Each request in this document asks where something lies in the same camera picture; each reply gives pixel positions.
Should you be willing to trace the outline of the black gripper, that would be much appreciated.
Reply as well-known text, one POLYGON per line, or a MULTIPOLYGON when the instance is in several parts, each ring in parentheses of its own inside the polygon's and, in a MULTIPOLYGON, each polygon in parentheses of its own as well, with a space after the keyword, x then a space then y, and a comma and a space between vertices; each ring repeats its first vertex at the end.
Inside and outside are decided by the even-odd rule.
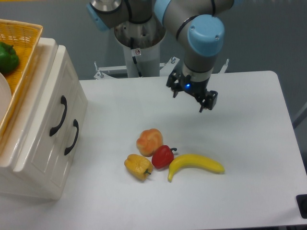
POLYGON ((218 92, 207 91, 207 85, 212 71, 197 73, 190 70, 182 71, 181 75, 173 70, 167 79, 166 86, 173 92, 176 98, 179 92, 186 92, 194 96, 201 105, 199 112, 204 109, 212 110, 217 102, 218 92))

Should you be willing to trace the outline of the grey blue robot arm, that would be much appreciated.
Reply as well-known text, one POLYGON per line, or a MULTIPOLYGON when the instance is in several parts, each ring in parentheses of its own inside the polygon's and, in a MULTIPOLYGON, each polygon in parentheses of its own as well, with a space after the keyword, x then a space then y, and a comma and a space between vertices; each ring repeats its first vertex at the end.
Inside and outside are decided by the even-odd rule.
POLYGON ((130 78, 159 75, 160 44, 172 34, 185 55, 167 87, 174 95, 194 97, 201 110, 212 110, 218 94, 207 84, 224 44, 224 25, 216 15, 235 5, 235 0, 91 0, 86 8, 100 31, 113 29, 130 78))

